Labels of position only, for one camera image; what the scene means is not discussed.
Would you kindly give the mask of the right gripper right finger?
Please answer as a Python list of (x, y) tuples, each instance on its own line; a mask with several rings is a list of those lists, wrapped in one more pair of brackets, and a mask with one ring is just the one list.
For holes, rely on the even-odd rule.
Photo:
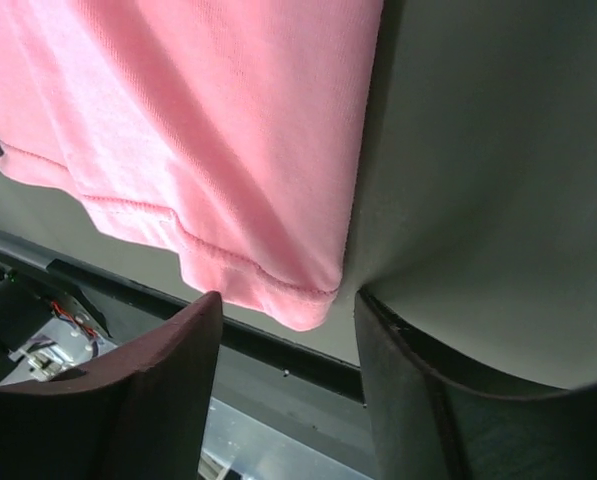
[(383, 479), (597, 479), (597, 382), (558, 389), (449, 347), (368, 291), (354, 307)]

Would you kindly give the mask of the pink t shirt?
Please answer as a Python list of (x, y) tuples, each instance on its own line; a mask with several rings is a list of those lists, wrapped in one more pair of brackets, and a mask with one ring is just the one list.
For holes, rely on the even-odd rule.
[(379, 1), (0, 1), (0, 171), (295, 331), (342, 280)]

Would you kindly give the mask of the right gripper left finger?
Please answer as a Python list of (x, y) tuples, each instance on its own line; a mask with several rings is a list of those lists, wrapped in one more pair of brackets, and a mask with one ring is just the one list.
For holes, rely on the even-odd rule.
[(47, 382), (0, 386), (0, 479), (194, 479), (222, 337), (219, 293)]

